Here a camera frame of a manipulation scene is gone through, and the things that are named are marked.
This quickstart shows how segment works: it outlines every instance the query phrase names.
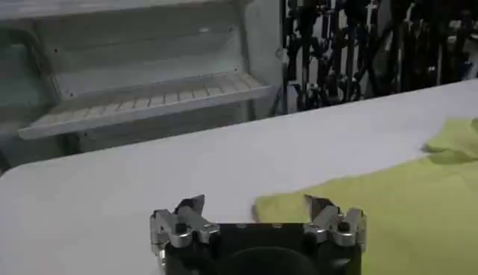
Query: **white shelf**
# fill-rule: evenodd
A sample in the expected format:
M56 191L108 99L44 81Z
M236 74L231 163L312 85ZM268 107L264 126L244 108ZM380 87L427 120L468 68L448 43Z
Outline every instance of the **white shelf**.
M197 108L258 99L271 92L246 73L210 75L115 90L60 103L19 130L26 140L84 131Z
M229 0L0 0L0 20L221 1Z

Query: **yellow cloth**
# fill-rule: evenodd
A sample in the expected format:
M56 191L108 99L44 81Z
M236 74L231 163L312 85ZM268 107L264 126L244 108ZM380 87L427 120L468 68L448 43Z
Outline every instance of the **yellow cloth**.
M291 194L260 197L264 223L309 220L304 194L367 214L365 275L478 274L478 120L446 122L428 157Z

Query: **white table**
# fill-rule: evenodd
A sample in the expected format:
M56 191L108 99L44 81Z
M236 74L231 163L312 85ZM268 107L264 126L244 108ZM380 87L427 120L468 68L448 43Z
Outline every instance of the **white table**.
M423 155L449 117L478 117L478 81L18 167L0 178L0 274L152 275L149 215L206 194L212 221L257 196Z

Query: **screw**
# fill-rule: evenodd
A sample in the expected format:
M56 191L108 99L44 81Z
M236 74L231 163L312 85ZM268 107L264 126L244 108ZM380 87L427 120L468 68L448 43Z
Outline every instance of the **screw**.
M185 234L187 231L187 224L186 223L177 223L176 227L176 234Z
M341 221L337 225L337 229L339 232L345 233L350 231L350 225L348 222Z

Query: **metal bracket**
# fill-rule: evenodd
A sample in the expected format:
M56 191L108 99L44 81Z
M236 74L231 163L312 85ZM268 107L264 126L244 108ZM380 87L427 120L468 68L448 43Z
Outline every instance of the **metal bracket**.
M205 197L201 195L182 200L174 214L166 209L154 212L149 223L152 251L156 255L159 255L168 243L176 248L187 247L193 240L194 232L203 244L209 244L211 236L219 234L219 225L201 216L204 201Z
M304 224L304 233L314 234L317 243L334 241L341 247L361 246L365 251L367 217L358 208L351 208L346 215L328 199L305 196L309 204L312 222Z

